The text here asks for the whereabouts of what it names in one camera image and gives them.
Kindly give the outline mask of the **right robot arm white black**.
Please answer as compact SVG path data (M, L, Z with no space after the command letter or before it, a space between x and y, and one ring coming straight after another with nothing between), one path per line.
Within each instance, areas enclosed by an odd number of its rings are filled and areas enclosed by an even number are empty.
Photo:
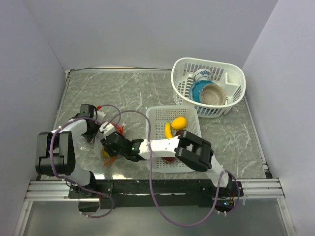
M110 157L121 155L133 162L175 158L193 171L205 172L220 196L232 192L232 177L216 159L211 143L191 132L180 130L173 138L130 141L115 131L101 138L100 143Z

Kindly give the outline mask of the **yellow fake banana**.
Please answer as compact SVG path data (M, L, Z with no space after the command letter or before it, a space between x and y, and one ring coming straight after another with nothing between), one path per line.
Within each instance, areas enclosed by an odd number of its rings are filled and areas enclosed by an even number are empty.
M164 134L167 139L173 138L171 124L167 122L164 127Z

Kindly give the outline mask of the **yellow fake lemon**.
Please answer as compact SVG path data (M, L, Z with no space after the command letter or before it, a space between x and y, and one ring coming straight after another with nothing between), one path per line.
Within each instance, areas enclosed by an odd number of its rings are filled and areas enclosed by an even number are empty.
M187 125L187 119L185 117L177 117L171 123L171 127L175 130L184 129Z

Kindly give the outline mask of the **clear zip top bag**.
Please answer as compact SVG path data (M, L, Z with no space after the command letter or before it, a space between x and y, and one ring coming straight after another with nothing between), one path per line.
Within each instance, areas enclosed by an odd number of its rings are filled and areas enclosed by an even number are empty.
M120 134L124 133L124 129L126 124L123 123L121 125L119 124L113 124L115 126L116 131L118 131ZM110 163L114 162L115 159L117 158L117 156L113 156L111 158L104 158L104 156L102 155L102 148L104 147L101 144L101 139L105 138L106 136L101 134L99 131L97 132L96 136L94 137L94 153L95 155L101 160L103 161L103 166L109 165Z

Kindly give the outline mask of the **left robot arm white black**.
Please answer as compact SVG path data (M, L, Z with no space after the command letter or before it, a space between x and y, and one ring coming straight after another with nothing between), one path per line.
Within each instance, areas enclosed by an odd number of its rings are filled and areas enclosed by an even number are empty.
M36 172L77 184L80 186L77 190L88 198L96 195L98 185L94 174L76 164L74 141L82 136L90 143L100 128L97 118L97 108L83 104L80 106L80 112L66 125L50 132L39 133Z

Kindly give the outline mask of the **red fake apple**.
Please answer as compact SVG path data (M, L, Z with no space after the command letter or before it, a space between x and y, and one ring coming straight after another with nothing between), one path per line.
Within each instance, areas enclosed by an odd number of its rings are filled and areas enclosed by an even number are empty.
M167 164L171 164L176 161L176 157L162 157L161 159Z

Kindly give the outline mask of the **white perforated rectangular basket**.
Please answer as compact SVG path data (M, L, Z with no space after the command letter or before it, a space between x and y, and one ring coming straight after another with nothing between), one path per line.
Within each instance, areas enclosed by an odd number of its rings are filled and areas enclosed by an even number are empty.
M187 120L185 130L201 137L199 118L196 109L190 106L154 106L149 107L146 116L151 124L151 140L165 139L165 124L172 123L178 117L184 117ZM193 172L183 162L176 160L171 164L165 163L161 158L153 158L152 171L155 173L190 173Z

